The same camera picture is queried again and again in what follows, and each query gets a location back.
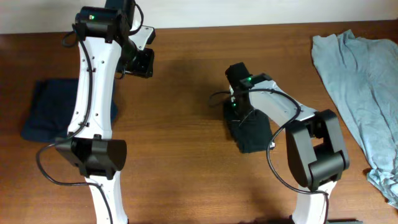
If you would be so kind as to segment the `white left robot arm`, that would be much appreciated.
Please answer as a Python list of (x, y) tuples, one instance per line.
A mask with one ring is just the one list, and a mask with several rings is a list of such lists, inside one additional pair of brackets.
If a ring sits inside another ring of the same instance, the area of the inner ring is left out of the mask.
[(128, 223), (121, 193), (127, 157), (124, 140), (112, 138), (114, 76), (153, 76), (155, 53), (148, 45), (155, 29), (144, 26), (135, 1), (106, 1), (84, 6), (72, 25), (80, 50), (80, 75), (72, 120), (65, 139), (54, 147), (85, 178), (97, 223)]

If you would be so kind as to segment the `folded navy blue garment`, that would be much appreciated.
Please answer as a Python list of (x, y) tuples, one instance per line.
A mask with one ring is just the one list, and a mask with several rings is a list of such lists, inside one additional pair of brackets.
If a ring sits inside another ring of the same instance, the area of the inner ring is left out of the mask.
[(68, 130), (75, 115), (77, 93), (77, 79), (37, 81), (21, 137), (28, 141), (47, 143), (53, 143), (57, 138), (70, 137), (77, 130)]

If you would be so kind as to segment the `light blue t-shirt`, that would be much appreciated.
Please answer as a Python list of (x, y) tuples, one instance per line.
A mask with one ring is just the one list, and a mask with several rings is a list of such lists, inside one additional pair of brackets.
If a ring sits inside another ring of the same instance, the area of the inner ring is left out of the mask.
[(397, 207), (397, 44), (351, 30), (312, 38), (313, 64), (371, 166), (367, 180)]

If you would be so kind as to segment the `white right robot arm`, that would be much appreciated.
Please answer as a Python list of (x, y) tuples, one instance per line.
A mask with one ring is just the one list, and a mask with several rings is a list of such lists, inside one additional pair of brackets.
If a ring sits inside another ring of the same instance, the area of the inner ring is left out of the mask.
[(309, 108), (282, 91), (265, 73), (252, 75), (242, 62), (225, 71), (229, 98), (224, 119), (241, 153), (264, 151), (271, 164), (275, 139), (285, 133), (287, 162), (298, 187), (291, 223), (327, 223), (333, 188), (349, 167), (337, 115)]

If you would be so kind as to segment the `dark green t-shirt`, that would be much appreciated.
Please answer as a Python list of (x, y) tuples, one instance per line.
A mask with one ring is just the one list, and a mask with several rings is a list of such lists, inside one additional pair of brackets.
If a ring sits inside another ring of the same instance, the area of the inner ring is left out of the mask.
[(254, 110), (248, 114), (246, 119), (240, 119), (233, 104), (225, 102), (223, 104), (223, 117), (240, 153), (249, 154), (267, 150), (272, 137), (267, 115), (259, 110)]

